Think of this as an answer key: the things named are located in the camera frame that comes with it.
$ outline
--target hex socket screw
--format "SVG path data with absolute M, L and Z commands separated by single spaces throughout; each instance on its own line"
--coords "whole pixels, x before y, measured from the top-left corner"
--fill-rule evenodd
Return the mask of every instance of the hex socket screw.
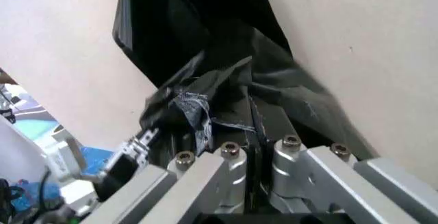
M 282 146 L 291 151 L 299 151 L 301 148 L 301 139 L 293 134 L 285 135 L 282 140 Z
M 176 168 L 186 171 L 195 162 L 195 155 L 191 151 L 181 151 L 175 156 Z
M 221 145 L 221 156 L 233 160 L 239 157 L 240 146 L 235 142 L 225 142 Z
M 330 146 L 330 150 L 338 156 L 342 161 L 348 161 L 350 159 L 351 151 L 350 149 L 341 143 L 333 143 Z

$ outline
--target metal frame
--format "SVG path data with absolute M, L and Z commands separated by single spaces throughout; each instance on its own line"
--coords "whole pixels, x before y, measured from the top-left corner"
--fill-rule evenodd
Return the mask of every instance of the metal frame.
M 416 223 L 327 147 L 301 152 L 288 173 L 320 211 L 336 204 L 357 223 Z
M 228 164 L 204 152 L 139 223 L 192 223 L 201 213 L 213 213 L 227 181 Z
M 354 169 L 421 223 L 438 223 L 438 193 L 385 158 L 361 161 Z
M 175 182 L 173 173 L 148 165 L 81 223 L 138 223 Z

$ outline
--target blue surface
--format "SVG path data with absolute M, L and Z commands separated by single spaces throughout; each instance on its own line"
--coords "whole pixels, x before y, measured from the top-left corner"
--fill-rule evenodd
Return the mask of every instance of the blue surface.
M 58 124 L 54 120 L 17 120 L 14 126 L 30 140 L 35 140 L 54 129 Z

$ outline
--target wire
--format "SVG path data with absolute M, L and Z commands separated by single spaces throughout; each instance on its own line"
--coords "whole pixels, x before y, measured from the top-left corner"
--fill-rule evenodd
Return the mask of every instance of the wire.
M 46 173 L 44 174 L 43 179 L 41 179 L 41 183 L 39 184 L 39 189 L 38 189 L 39 208 L 41 209 L 42 212 L 48 211 L 48 209 L 46 208 L 46 204 L 44 203 L 44 186 L 46 185 L 47 179 L 49 178 L 50 174 L 51 171 L 46 166 Z

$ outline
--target white wall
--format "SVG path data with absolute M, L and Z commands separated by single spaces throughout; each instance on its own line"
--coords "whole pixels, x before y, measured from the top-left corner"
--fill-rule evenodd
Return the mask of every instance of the white wall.
M 155 86 L 111 32 L 117 0 L 0 0 L 0 67 L 82 144 L 114 149 Z
M 438 0 L 269 1 L 364 137 L 438 188 Z
M 40 181 L 45 172 L 41 150 L 0 115 L 0 178 Z

